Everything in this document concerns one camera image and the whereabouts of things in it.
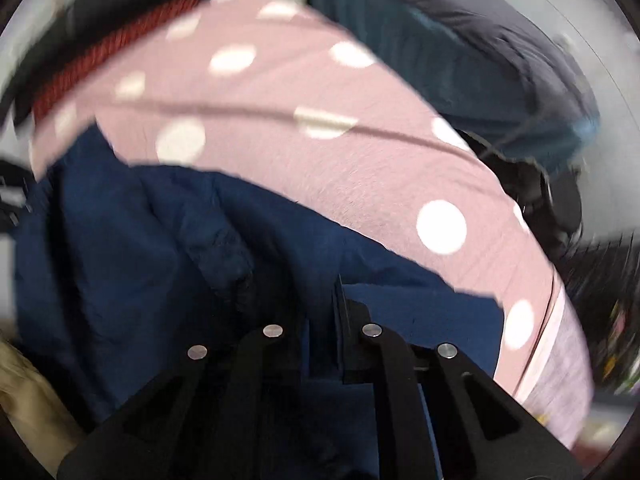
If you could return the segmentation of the pink polka dot bedsheet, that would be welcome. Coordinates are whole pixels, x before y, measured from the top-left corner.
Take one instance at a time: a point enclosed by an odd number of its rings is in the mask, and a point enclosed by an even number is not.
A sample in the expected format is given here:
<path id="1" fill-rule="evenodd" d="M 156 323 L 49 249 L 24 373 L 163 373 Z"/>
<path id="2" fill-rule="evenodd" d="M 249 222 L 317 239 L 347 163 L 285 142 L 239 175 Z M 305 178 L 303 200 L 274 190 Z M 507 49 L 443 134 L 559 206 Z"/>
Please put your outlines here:
<path id="1" fill-rule="evenodd" d="M 96 122 L 126 159 L 234 174 L 494 296 L 498 383 L 576 441 L 593 385 L 558 272 L 497 177 L 348 32 L 288 0 L 206 0 L 108 44 L 103 66 L 37 114 L 37 174 Z"/>

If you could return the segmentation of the navy blue garment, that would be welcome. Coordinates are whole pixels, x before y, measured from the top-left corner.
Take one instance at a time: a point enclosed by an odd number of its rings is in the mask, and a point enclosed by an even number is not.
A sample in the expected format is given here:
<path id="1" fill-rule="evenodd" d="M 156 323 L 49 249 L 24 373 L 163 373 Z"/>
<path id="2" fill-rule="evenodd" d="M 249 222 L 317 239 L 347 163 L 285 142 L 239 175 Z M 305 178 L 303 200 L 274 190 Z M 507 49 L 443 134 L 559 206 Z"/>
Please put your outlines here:
<path id="1" fill-rule="evenodd" d="M 96 127 L 32 189 L 15 240 L 21 346 L 85 430 L 82 442 L 160 374 L 203 359 L 214 328 L 260 323 L 275 337 L 283 323 L 335 324 L 336 283 L 456 292 L 436 273 L 254 184 L 186 167 L 128 166 Z M 489 373 L 503 323 L 492 301 L 490 333 L 463 338 L 488 344 Z M 369 393 L 342 383 L 339 346 L 336 371 L 315 379 L 312 391 L 345 466 L 356 466 Z"/>

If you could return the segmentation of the black round stool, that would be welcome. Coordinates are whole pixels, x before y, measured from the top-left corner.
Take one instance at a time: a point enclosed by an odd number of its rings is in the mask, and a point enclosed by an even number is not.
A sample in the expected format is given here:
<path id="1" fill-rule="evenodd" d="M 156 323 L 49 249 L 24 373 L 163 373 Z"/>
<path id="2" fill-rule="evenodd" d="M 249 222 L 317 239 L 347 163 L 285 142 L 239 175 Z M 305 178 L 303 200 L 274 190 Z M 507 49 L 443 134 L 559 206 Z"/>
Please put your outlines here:
<path id="1" fill-rule="evenodd" d="M 469 133 L 458 133 L 497 176 L 547 257 L 558 260 L 582 232 L 582 196 L 576 172 L 569 169 L 550 178 L 528 162 L 508 162 Z"/>

